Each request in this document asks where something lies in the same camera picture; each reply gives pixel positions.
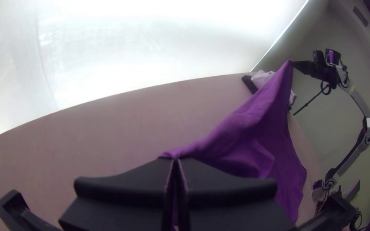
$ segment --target purple towel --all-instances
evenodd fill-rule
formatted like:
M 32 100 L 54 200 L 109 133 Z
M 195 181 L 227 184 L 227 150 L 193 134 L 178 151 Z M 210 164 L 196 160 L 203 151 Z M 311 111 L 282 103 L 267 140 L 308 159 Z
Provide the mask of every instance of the purple towel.
M 293 74 L 290 63 L 286 61 L 248 102 L 206 137 L 160 157 L 193 157 L 229 174 L 275 178 L 276 201 L 295 222 L 306 170 L 296 155 L 286 118 Z

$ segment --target white wall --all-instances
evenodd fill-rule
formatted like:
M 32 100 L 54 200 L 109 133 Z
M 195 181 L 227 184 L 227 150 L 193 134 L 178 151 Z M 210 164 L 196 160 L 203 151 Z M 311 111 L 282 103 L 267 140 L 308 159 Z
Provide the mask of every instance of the white wall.
M 370 108 L 370 59 L 357 35 L 332 10 L 328 9 L 314 25 L 297 49 L 289 56 L 293 60 L 312 59 L 313 50 L 330 48 L 342 54 L 350 78 L 356 84 Z M 320 81 L 300 72 L 294 72 L 293 91 L 298 99 L 295 112 L 319 92 Z M 349 152 L 362 126 L 363 115 L 353 100 L 342 90 L 321 95 L 296 118 L 309 141 L 313 144 L 322 172 L 335 167 Z M 352 204 L 363 212 L 362 226 L 370 221 L 370 147 L 341 178 L 343 191 L 349 190 L 357 180 L 361 190 Z
M 109 95 L 250 71 L 306 2 L 0 0 L 0 134 Z

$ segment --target cable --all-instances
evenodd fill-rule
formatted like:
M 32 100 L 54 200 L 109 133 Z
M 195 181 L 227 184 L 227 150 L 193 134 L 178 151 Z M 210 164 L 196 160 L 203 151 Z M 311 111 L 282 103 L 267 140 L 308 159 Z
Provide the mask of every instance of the cable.
M 362 225 L 362 212 L 359 211 L 358 214 L 356 215 L 356 220 L 358 220 L 358 218 L 361 217 L 361 221 L 359 222 L 359 225 L 358 227 L 356 228 L 357 230 L 361 227 Z
M 339 62 L 340 62 L 340 64 L 342 65 L 342 69 L 345 71 L 345 73 L 346 73 L 346 79 L 345 79 L 345 81 L 343 82 L 344 84 L 347 84 L 348 83 L 348 85 L 346 85 L 346 86 L 344 86 L 343 84 L 342 84 L 342 80 L 341 81 L 339 81 L 339 84 L 343 87 L 343 88 L 348 88 L 349 87 L 349 77 L 348 77 L 348 71 L 347 71 L 347 67 L 342 63 L 342 60 L 341 59 L 339 59 Z
M 323 87 L 323 81 L 321 82 L 321 85 L 320 85 L 320 87 L 321 87 L 321 91 L 322 91 L 322 93 L 324 94 L 324 95 L 329 95 L 330 93 L 331 93 L 331 90 L 332 90 L 332 88 L 331 88 L 331 85 L 328 83 L 325 87 Z
M 318 92 L 318 94 L 316 94 L 314 97 L 312 97 L 312 99 L 310 99 L 307 103 L 305 103 L 305 105 L 303 105 L 301 108 L 299 108 L 299 110 L 297 110 L 293 115 L 296 115 L 298 114 L 300 111 L 302 111 L 304 108 L 306 108 L 316 97 L 318 97 L 321 93 L 323 93 L 325 95 L 325 93 L 323 92 L 327 87 L 330 87 L 329 83 L 322 88 L 322 83 L 321 82 L 321 91 Z

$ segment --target wall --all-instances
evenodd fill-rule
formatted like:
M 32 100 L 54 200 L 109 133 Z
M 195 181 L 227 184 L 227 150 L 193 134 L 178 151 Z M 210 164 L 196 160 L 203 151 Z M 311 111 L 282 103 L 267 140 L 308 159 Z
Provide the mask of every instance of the wall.
M 330 48 L 342 53 L 350 78 L 356 84 L 370 108 L 370 59 L 363 44 L 351 28 L 328 9 L 314 25 L 289 58 L 312 59 L 313 50 Z M 295 70 L 293 91 L 298 99 L 292 111 L 319 92 L 320 81 L 304 76 Z M 342 90 L 332 90 L 329 96 L 321 95 L 297 116 L 305 134 L 318 156 L 322 172 L 335 167 L 356 142 L 361 129 L 362 113 L 353 100 Z M 370 220 L 370 147 L 341 178 L 343 191 L 348 191 L 357 180 L 361 190 L 352 204 L 363 212 L 362 226 Z

